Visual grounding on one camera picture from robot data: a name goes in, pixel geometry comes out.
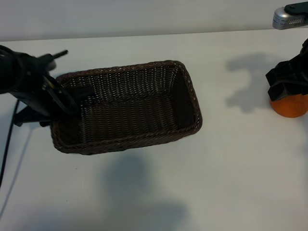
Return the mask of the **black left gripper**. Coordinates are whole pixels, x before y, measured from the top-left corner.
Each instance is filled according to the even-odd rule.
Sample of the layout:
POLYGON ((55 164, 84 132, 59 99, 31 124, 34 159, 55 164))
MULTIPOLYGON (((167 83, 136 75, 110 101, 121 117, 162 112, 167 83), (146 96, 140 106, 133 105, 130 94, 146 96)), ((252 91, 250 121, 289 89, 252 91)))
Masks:
POLYGON ((15 56, 14 97, 26 104, 15 115, 15 124, 39 122, 48 126, 52 120, 59 120, 78 114, 77 101, 94 95, 92 86, 65 89, 50 71, 56 68, 57 56, 15 56))

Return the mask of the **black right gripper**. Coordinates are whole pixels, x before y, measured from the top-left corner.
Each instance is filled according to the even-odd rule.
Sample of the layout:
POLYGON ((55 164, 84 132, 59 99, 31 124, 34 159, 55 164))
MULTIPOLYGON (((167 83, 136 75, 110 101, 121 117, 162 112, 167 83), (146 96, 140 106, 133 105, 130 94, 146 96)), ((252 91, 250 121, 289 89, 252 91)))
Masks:
POLYGON ((308 39, 302 44, 299 56, 280 62, 266 74, 268 95, 272 101, 287 96, 308 93, 308 39))

